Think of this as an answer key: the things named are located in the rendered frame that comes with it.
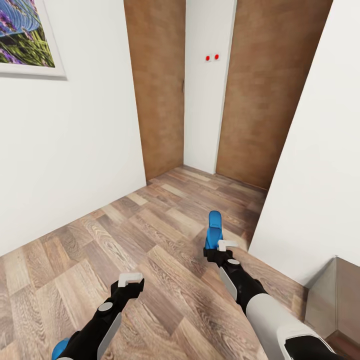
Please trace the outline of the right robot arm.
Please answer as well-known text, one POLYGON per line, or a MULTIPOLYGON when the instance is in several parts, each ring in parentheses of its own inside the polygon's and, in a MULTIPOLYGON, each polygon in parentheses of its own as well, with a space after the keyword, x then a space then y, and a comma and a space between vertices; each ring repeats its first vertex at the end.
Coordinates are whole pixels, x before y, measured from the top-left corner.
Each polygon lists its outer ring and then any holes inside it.
POLYGON ((219 240, 217 249, 203 248, 208 262, 217 263, 219 275, 250 322, 268 360, 349 360, 336 354, 313 329, 283 308, 244 270, 226 247, 235 240, 219 240))

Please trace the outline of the sandal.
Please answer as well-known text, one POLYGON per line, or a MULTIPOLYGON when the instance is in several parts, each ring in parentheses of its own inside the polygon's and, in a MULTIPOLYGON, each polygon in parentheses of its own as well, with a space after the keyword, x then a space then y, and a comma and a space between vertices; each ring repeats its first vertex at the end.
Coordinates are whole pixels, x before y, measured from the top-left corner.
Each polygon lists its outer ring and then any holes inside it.
POLYGON ((209 213, 209 229, 205 241, 206 249, 219 248, 218 241, 223 240, 222 234, 222 216, 219 211, 210 211, 209 213))
POLYGON ((65 350, 65 348, 67 347, 69 340, 68 339, 64 339, 62 341, 60 341, 56 348, 55 351, 52 353, 52 360, 57 360, 58 357, 60 356, 60 354, 65 350))

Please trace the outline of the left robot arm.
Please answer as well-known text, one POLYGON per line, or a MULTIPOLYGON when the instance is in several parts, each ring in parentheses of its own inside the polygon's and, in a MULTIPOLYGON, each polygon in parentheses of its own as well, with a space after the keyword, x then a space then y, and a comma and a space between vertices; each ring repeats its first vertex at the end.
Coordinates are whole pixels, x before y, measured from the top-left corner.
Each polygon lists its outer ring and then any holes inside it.
POLYGON ((111 285, 111 297, 98 307, 82 331, 70 338, 57 360, 101 360, 121 325, 123 308, 129 299, 139 297, 144 284, 141 272, 121 273, 118 282, 111 285), (141 279, 140 283, 128 282, 141 279))

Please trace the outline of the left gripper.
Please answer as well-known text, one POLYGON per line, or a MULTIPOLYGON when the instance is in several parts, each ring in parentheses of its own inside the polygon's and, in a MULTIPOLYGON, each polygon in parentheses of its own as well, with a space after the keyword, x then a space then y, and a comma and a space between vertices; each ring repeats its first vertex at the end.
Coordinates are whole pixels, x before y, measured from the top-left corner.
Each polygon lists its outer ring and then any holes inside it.
POLYGON ((143 278, 140 283, 132 282, 128 283, 125 287, 118 287, 118 283, 113 283, 110 288, 111 296, 115 294, 121 294, 125 298, 125 303, 129 299, 137 299, 140 295, 140 292, 144 290, 145 279, 143 278))

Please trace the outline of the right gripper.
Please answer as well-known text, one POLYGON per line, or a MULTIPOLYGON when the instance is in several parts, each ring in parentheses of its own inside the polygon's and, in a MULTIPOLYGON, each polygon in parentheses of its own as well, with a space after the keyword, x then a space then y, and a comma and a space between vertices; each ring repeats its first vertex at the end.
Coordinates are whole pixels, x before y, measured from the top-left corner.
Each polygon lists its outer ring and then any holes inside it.
POLYGON ((203 248, 203 256, 207 257, 207 261, 212 263, 217 263, 217 265, 219 258, 225 255, 229 257, 233 257, 233 251, 228 249, 226 251, 219 251, 217 249, 211 249, 211 248, 206 249, 205 247, 203 248))

